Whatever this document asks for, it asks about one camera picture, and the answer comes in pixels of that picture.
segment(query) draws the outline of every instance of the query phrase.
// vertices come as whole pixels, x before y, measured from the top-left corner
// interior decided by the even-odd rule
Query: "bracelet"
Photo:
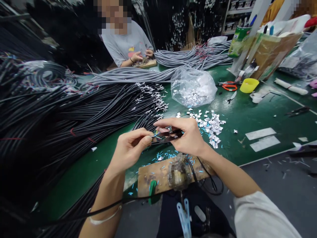
[[[118,210],[117,210],[111,217],[108,217],[108,218],[105,219],[105,220],[94,220],[94,219],[92,219],[91,217],[89,217],[90,223],[93,224],[93,225],[100,225],[101,223],[104,223],[105,221],[108,221],[108,220],[110,220],[111,218],[113,218],[113,217],[118,213],[118,211],[121,210],[121,208],[122,208],[122,205],[120,205],[120,206],[118,207]]]

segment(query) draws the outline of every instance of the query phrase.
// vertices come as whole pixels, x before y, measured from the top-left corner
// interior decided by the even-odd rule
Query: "forearm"
[[[132,65],[133,65],[132,60],[128,59],[128,60],[122,62],[122,64],[120,65],[120,68],[122,68],[122,67],[130,67]]]
[[[260,187],[246,172],[219,155],[208,144],[206,144],[200,158],[211,166],[234,196],[244,197],[256,191],[262,192]]]
[[[123,187],[124,187],[125,173],[121,172],[119,174],[113,173],[111,168],[105,172],[103,179],[101,181],[97,197],[94,205],[91,208],[91,212],[109,206],[120,199],[122,199]],[[115,214],[121,204],[118,204],[107,211],[99,213],[92,216],[93,220],[105,220]],[[87,218],[82,230],[80,232],[79,238],[94,237],[94,238],[110,238],[114,237],[122,210],[118,211],[117,214],[108,221],[105,221],[99,225],[94,225]]]

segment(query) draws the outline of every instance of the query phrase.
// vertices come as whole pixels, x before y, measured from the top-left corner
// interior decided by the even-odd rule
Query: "pliers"
[[[304,106],[304,107],[300,107],[296,110],[293,110],[291,112],[288,112],[285,115],[289,115],[288,117],[295,117],[295,116],[298,116],[300,114],[304,114],[304,113],[308,112],[309,110],[310,110],[310,107]]]
[[[235,83],[233,81],[220,82],[219,87],[223,87],[225,90],[228,90],[228,91],[236,91],[238,89],[237,83]]]
[[[160,141],[154,142],[154,143],[152,143],[152,145],[171,142],[172,140],[175,140],[175,139],[178,139],[178,138],[182,137],[183,134],[184,134],[184,132],[181,129],[176,129],[174,131],[158,133],[158,134],[152,136],[152,138],[155,138],[155,137],[158,137],[158,136],[160,136],[160,137],[165,136],[166,138],[162,139]]]

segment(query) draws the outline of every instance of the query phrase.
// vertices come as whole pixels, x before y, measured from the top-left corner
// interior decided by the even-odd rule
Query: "green workbench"
[[[226,70],[227,68],[228,66],[217,66],[209,70],[209,72],[215,82],[233,81],[234,76]],[[156,71],[164,69],[165,68],[161,66],[150,68],[150,70]],[[292,80],[289,76],[284,74],[274,73],[266,83],[260,83],[256,91],[260,88],[269,89],[272,86],[283,90],[282,87],[274,85],[273,81],[276,77],[285,81]],[[168,92],[168,96],[165,97],[164,100],[165,103],[169,103],[169,109],[164,116],[166,118],[175,117],[177,113],[180,112],[182,117],[189,117],[188,115],[185,116],[188,108],[171,98],[170,84],[167,83],[164,84],[164,86]],[[316,101],[311,99],[312,97],[310,95],[298,96],[290,91],[284,91],[295,100],[303,104],[307,103],[310,107],[316,109]],[[211,104],[194,108],[194,112],[198,112],[198,110],[201,109],[204,115],[206,110],[214,110],[217,114],[220,114],[221,120],[227,121],[227,123],[223,125],[224,129],[222,133],[218,136],[221,139],[221,143],[216,151],[236,165],[245,165],[294,148],[293,142],[302,143],[298,139],[299,137],[307,137],[309,142],[317,140],[317,124],[315,123],[317,116],[315,114],[309,112],[293,118],[284,115],[300,107],[295,101],[283,95],[273,97],[272,94],[269,94],[261,103],[254,104],[248,94],[244,94],[238,90],[235,99],[228,104],[225,100],[229,99],[232,93],[233,92],[219,88],[216,98]],[[42,219],[57,219],[70,208],[79,197],[94,184],[104,169],[107,168],[114,152],[118,136],[130,131],[132,127],[133,124],[113,133],[97,144],[97,149],[94,152],[88,152],[83,158],[77,161],[62,177],[47,199],[40,202],[38,215]],[[245,138],[245,134],[269,127],[272,127],[277,132],[275,136],[281,143],[259,152],[254,152],[250,144],[258,141],[258,139],[250,141]],[[238,130],[238,134],[234,134],[233,130]],[[205,141],[209,141],[206,134],[203,135],[203,138]],[[174,148],[171,145],[160,145],[151,147],[142,153],[139,161],[126,172],[126,196],[127,192],[133,192],[134,194],[132,196],[137,195],[136,171],[138,171],[138,168],[142,165],[153,163],[154,161],[152,160],[157,157],[158,152],[165,153],[168,150],[174,151]]]

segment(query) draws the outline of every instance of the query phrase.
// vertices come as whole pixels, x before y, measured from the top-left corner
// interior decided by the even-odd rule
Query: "person's left hand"
[[[152,58],[153,57],[153,50],[150,50],[150,49],[147,49],[145,51],[145,55],[148,57],[148,58]]]
[[[121,173],[132,167],[138,161],[142,151],[151,145],[153,135],[145,128],[120,135],[108,169]]]

